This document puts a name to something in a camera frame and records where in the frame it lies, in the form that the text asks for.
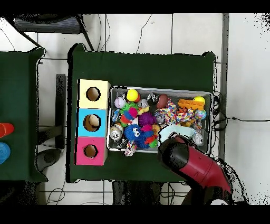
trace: dark green tabletop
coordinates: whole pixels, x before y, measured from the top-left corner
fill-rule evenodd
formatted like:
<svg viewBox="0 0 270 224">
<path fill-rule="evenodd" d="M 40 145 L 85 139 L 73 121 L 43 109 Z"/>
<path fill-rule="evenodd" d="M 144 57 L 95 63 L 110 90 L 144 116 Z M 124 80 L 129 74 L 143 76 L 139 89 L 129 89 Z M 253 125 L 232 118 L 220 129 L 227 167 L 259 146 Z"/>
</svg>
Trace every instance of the dark green tabletop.
<svg viewBox="0 0 270 224">
<path fill-rule="evenodd" d="M 69 101 L 67 112 L 67 179 L 137 180 L 174 182 L 183 180 L 166 170 L 152 153 L 125 157 L 108 151 L 104 166 L 74 165 L 76 124 L 76 84 L 78 79 L 107 80 L 112 86 L 134 86 L 213 92 L 215 55 L 154 55 L 114 52 L 85 52 L 82 44 L 73 46 L 69 61 Z"/>
<path fill-rule="evenodd" d="M 30 52 L 0 51 L 0 122 L 14 125 L 14 132 L 0 138 L 11 148 L 0 164 L 0 180 L 43 182 L 35 166 L 37 145 L 36 67 L 44 49 Z"/>
</svg>

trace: white wall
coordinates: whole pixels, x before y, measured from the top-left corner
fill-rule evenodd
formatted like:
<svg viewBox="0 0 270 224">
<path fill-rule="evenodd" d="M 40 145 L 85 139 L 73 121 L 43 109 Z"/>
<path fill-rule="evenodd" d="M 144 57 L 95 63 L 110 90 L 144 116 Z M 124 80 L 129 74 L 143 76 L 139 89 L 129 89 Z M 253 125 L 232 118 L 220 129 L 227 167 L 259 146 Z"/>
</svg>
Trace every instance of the white wall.
<svg viewBox="0 0 270 224">
<path fill-rule="evenodd" d="M 270 31 L 254 14 L 230 14 L 227 117 L 270 119 Z M 252 204 L 270 204 L 270 122 L 230 120 L 225 161 Z"/>
</svg>

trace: hole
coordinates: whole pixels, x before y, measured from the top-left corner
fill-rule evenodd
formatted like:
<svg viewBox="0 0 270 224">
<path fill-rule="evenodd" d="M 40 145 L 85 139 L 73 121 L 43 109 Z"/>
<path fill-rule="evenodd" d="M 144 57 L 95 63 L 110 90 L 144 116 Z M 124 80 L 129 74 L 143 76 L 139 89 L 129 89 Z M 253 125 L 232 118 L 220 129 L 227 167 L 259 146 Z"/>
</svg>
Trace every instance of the hole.
<svg viewBox="0 0 270 224">
<path fill-rule="evenodd" d="M 90 87 L 86 91 L 86 97 L 90 101 L 97 101 L 100 98 L 100 91 L 97 87 Z"/>
<path fill-rule="evenodd" d="M 87 115 L 83 120 L 83 126 L 89 132 L 96 132 L 101 126 L 101 119 L 96 114 Z"/>
<path fill-rule="evenodd" d="M 94 158 L 97 156 L 98 149 L 95 145 L 88 145 L 83 149 L 83 153 L 85 156 L 89 158 Z"/>
</svg>

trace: blue cup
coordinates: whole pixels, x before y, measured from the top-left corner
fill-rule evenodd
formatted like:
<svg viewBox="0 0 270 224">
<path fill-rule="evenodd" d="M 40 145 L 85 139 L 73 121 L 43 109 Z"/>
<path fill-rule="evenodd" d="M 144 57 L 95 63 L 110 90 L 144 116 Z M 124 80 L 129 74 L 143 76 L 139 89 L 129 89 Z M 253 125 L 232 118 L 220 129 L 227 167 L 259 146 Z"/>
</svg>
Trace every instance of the blue cup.
<svg viewBox="0 0 270 224">
<path fill-rule="evenodd" d="M 3 142 L 0 142 L 0 164 L 4 163 L 10 156 L 10 147 Z"/>
</svg>

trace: purple fuzzy ball toy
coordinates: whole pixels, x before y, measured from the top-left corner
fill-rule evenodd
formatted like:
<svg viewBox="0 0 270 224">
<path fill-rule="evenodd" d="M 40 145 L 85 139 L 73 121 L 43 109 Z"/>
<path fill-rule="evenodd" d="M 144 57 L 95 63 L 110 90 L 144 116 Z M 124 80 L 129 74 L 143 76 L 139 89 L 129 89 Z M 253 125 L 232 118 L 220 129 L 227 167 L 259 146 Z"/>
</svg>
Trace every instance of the purple fuzzy ball toy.
<svg viewBox="0 0 270 224">
<path fill-rule="evenodd" d="M 152 125 L 157 122 L 156 118 L 152 116 L 150 112 L 143 113 L 138 116 L 139 125 L 142 127 L 144 125 Z"/>
</svg>

